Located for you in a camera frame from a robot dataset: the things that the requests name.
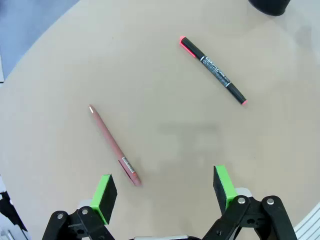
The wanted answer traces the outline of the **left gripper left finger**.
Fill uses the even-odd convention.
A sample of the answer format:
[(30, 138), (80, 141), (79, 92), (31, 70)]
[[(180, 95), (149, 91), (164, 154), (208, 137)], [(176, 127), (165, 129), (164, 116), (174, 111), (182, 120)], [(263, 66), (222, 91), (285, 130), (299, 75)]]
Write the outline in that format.
[(111, 174), (100, 178), (89, 205), (74, 213), (58, 210), (52, 213), (43, 234), (44, 240), (113, 240), (106, 228), (110, 223), (117, 198), (117, 189)]

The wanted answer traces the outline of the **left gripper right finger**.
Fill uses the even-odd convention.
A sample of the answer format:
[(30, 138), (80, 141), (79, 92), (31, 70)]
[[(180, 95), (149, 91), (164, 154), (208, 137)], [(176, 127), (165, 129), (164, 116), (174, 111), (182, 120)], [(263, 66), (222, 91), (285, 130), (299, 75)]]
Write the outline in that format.
[(221, 217), (204, 240), (235, 240), (243, 228), (254, 229), (260, 240), (296, 240), (293, 225), (282, 200), (276, 195), (261, 201), (236, 192), (225, 166), (213, 167), (213, 189)]

